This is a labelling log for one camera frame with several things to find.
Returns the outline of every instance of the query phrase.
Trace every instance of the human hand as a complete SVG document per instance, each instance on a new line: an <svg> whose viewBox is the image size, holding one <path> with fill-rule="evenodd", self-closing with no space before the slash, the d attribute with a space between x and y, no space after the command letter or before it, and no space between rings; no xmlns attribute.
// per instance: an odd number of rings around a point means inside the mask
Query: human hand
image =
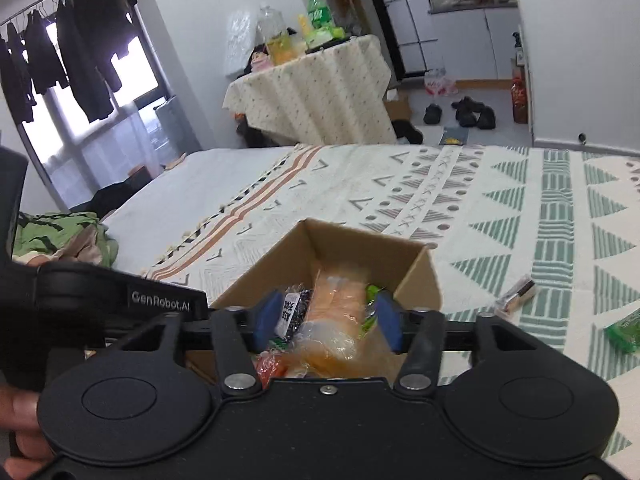
<svg viewBox="0 0 640 480"><path fill-rule="evenodd" d="M15 440L27 458L8 458L4 469L14 480L24 480L53 458L49 444L42 436L36 407L38 394L12 386L0 386L0 428L15 431Z"/></svg>

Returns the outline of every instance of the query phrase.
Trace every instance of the hanging clothes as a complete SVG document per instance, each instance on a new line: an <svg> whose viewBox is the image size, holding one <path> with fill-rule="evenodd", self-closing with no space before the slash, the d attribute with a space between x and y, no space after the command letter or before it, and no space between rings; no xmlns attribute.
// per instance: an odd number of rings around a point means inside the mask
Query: hanging clothes
<svg viewBox="0 0 640 480"><path fill-rule="evenodd" d="M60 55L76 101L90 123L107 118L113 112L109 91L78 32L73 9L62 0L56 23Z"/></svg>
<svg viewBox="0 0 640 480"><path fill-rule="evenodd" d="M24 45L22 40L15 30L14 24L9 22L6 26L7 45L11 51L11 59L14 62L15 67L18 69L18 75L20 76L20 89L25 101L26 106L26 119L27 123L33 121L33 111L31 107L36 105L36 99L33 97L33 86L31 85L31 75L29 74L29 66L24 59Z"/></svg>
<svg viewBox="0 0 640 480"><path fill-rule="evenodd" d="M0 38L0 84L2 85L2 91L11 112L11 117L14 118L14 123L33 122L31 105L28 104L22 92L20 73L11 59L7 44L2 38Z"/></svg>
<svg viewBox="0 0 640 480"><path fill-rule="evenodd" d="M58 53L37 10L29 14L27 28L24 31L24 46L27 49L29 72L37 94L44 94L57 83L60 83L60 88L69 86Z"/></svg>
<svg viewBox="0 0 640 480"><path fill-rule="evenodd" d="M78 31L92 53L95 65L113 92L122 88L111 58L129 54L129 43L137 36L117 0L74 0Z"/></svg>

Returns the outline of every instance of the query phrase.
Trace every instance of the black shoe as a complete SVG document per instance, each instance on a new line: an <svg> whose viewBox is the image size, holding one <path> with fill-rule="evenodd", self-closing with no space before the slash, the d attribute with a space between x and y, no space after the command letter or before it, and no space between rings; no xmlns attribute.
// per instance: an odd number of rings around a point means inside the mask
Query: black shoe
<svg viewBox="0 0 640 480"><path fill-rule="evenodd" d="M459 109L456 112L456 119L463 128L473 128L477 124L474 113L466 109Z"/></svg>
<svg viewBox="0 0 640 480"><path fill-rule="evenodd" d="M442 108L436 104L427 106L424 111L424 124L439 124L442 118Z"/></svg>
<svg viewBox="0 0 640 480"><path fill-rule="evenodd" d="M477 114L477 113L480 113L484 108L484 103L479 103L478 101L474 101L471 97L469 97L468 95L465 95L462 101L451 103L451 107L455 108L456 110L460 110L461 108L466 108L470 112L474 112Z"/></svg>
<svg viewBox="0 0 640 480"><path fill-rule="evenodd" d="M485 106L482 109L477 126L480 130L495 130L495 113L492 108Z"/></svg>
<svg viewBox="0 0 640 480"><path fill-rule="evenodd" d="M406 140L409 141L409 144L422 144L424 137L418 130L414 128L414 126L409 121L392 121L391 125L393 126L396 137L398 139L406 137Z"/></svg>

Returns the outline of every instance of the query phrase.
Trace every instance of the white label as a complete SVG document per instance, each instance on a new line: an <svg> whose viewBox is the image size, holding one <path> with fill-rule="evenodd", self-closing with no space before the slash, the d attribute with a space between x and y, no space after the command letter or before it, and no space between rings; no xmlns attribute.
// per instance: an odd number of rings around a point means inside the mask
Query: white label
<svg viewBox="0 0 640 480"><path fill-rule="evenodd" d="M284 338L287 335L287 330L289 330L289 325L291 324L293 313L296 311L296 307L298 306L299 301L299 292L290 292L284 297L282 313L280 314L280 319L278 320L278 324L276 325L275 330L277 336Z"/></svg>

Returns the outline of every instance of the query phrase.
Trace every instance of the green soda bottle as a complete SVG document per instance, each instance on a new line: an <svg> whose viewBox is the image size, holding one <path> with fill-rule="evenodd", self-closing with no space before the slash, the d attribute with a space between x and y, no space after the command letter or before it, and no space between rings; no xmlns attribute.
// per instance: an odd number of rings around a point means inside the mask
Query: green soda bottle
<svg viewBox="0 0 640 480"><path fill-rule="evenodd" d="M309 0L306 10L309 13L309 20L315 29L322 27L335 27L331 11L325 1Z"/></svg>

